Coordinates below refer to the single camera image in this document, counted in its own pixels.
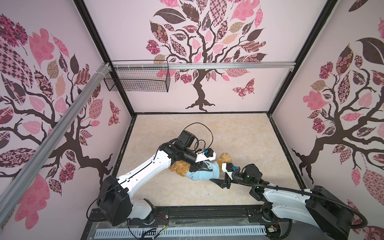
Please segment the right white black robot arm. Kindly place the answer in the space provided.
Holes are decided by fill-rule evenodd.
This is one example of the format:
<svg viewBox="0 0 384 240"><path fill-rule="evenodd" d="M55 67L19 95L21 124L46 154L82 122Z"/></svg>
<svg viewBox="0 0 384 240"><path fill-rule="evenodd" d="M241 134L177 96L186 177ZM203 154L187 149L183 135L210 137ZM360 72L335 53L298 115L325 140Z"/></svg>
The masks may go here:
<svg viewBox="0 0 384 240"><path fill-rule="evenodd" d="M213 172L210 181L222 189L229 189L231 184L250 187L249 194L263 202L261 215L267 222L299 221L319 228L333 240L346 240L350 230L368 225L363 214L321 186L300 190L279 187L264 181L263 174L254 164L243 169L232 163L213 164L209 171Z"/></svg>

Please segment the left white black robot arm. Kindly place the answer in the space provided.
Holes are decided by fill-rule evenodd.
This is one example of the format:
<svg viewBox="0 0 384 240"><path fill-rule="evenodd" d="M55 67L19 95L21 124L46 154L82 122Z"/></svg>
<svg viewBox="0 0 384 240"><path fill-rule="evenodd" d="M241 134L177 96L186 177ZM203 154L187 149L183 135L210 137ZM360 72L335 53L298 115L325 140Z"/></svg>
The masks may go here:
<svg viewBox="0 0 384 240"><path fill-rule="evenodd" d="M207 171L207 161L214 161L216 153L208 147L192 150L196 136L182 131L178 138L159 146L156 153L134 170L115 178L107 177L101 185L96 201L99 209L112 226L118 226L129 219L140 219L147 224L154 221L157 208L147 199L133 200L135 193L161 171L182 161L190 164L193 172Z"/></svg>

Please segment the light blue bear shirt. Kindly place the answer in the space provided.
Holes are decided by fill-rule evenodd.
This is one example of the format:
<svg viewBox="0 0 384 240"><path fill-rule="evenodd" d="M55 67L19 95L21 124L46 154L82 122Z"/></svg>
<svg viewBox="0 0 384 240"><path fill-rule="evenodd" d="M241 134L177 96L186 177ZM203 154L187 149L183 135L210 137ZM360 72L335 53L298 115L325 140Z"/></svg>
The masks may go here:
<svg viewBox="0 0 384 240"><path fill-rule="evenodd" d="M186 177L192 181L210 181L220 177L220 166L217 162L203 161L209 171L187 172Z"/></svg>

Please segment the brown teddy bear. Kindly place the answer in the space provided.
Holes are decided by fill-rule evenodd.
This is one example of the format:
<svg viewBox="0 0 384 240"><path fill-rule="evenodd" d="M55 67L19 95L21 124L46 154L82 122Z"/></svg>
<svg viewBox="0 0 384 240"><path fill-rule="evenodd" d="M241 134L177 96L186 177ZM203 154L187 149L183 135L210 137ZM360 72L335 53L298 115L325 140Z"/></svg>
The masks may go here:
<svg viewBox="0 0 384 240"><path fill-rule="evenodd" d="M221 167L222 167L222 164L223 163L231 163L233 160L232 160L232 157L230 156L230 154L228 153L222 153L218 159L216 159L215 161L213 162L217 162L220 166L220 173L222 173L223 171L221 170ZM186 174L187 172L189 172L189 169L190 169L190 165L183 162L183 161L179 161L179 162L176 162L174 163L172 166L169 167L169 170L171 172L175 172L177 173L178 175L182 176L182 177L186 177Z"/></svg>

